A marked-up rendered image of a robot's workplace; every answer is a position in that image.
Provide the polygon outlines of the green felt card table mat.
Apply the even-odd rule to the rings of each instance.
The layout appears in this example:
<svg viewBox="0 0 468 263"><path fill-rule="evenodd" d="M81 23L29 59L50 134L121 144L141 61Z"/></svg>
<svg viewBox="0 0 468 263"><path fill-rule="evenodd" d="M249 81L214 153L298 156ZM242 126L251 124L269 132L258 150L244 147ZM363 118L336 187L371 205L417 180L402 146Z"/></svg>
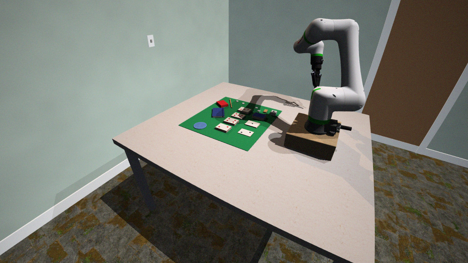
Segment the green felt card table mat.
<svg viewBox="0 0 468 263"><path fill-rule="evenodd" d="M230 104L230 99L232 103L232 108ZM273 109L273 108L253 104L253 103L248 103L243 100L238 100L238 102L236 102L237 99L233 99L230 97L224 97L221 100L224 100L225 102L229 104L229 106L227 107L222 107L224 108L224 118L212 118L213 108L221 108L220 106L217 105L217 103L214 103L211 106L207 107L206 109L202 110L201 112L197 113L196 115L192 116L188 120L182 122L178 126L182 126L186 129L193 130L196 133L200 133L202 135L211 137L213 139L224 142L226 144L233 145L236 148L249 151L250 148L252 148L255 142L259 139L259 137L262 136L262 134L268 129L268 127L272 124L272 122L274 122L274 120L282 112L277 109ZM240 107L250 108L252 109L252 111L249 112L248 114L238 112L238 109ZM255 108L255 107L258 107L258 108ZM265 109L268 110L266 113L264 113ZM258 110L260 110L260 112L258 112ZM270 112L272 110L277 111L276 115L270 115ZM223 122L226 118L232 118L231 115L235 112L246 115L246 116L243 119L234 118L234 119L239 120L239 122L235 126ZM267 118L265 118L264 121L259 120L259 119L254 119L252 118L252 115L255 112L265 114L267 115ZM257 128L247 126L245 125L245 123L248 120L258 122L260 123L260 125ZM194 128L194 124L197 122L205 122L206 127L203 129ZM231 126L232 129L230 129L227 133L224 133L223 131L215 129L215 127L220 123ZM254 133L250 137L239 134L238 132L239 130L241 130L241 128L250 130Z"/></svg>

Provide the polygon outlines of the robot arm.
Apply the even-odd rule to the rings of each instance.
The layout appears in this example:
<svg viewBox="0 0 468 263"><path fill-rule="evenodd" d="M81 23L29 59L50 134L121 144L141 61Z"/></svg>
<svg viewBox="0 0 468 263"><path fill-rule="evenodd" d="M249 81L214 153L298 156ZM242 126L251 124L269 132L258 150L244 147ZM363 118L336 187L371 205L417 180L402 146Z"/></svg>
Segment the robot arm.
<svg viewBox="0 0 468 263"><path fill-rule="evenodd" d="M359 27L352 19L313 20L303 36L294 43L297 53L310 53L310 64L323 64L323 40L338 43L341 62L341 88L314 88L305 129L312 134L334 136L340 129L352 130L331 119L334 111L357 111L365 104L358 52Z"/></svg>

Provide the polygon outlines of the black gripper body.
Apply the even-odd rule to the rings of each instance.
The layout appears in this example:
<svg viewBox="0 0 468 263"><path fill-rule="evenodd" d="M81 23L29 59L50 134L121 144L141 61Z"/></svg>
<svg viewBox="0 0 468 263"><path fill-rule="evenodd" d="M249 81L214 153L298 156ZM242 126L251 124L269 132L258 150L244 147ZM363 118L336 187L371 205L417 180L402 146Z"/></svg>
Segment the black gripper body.
<svg viewBox="0 0 468 263"><path fill-rule="evenodd" d="M315 76L317 76L317 72L320 72L320 70L321 70L321 64L312 65L312 70L314 71Z"/></svg>

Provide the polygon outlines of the blue flat disc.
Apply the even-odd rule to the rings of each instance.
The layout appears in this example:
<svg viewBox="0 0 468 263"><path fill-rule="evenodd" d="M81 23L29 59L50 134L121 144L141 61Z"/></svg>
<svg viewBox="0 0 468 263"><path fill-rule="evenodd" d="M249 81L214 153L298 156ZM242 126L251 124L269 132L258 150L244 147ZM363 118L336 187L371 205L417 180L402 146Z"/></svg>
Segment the blue flat disc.
<svg viewBox="0 0 468 263"><path fill-rule="evenodd" d="M206 127L206 123L205 122L197 122L194 124L194 128L196 129L203 129Z"/></svg>

